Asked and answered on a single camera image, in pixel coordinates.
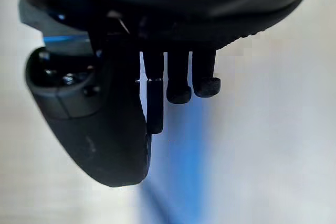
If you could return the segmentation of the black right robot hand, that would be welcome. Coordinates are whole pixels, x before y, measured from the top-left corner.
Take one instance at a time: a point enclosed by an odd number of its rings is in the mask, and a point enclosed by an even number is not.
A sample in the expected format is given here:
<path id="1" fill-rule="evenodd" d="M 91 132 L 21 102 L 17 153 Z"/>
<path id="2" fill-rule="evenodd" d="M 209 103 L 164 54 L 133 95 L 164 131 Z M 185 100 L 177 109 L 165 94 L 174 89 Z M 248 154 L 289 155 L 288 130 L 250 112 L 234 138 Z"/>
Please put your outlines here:
<path id="1" fill-rule="evenodd" d="M 26 84 L 75 163 L 109 187 L 149 171 L 163 102 L 220 92 L 216 52 L 280 22 L 303 0 L 19 0 L 45 45 Z"/>

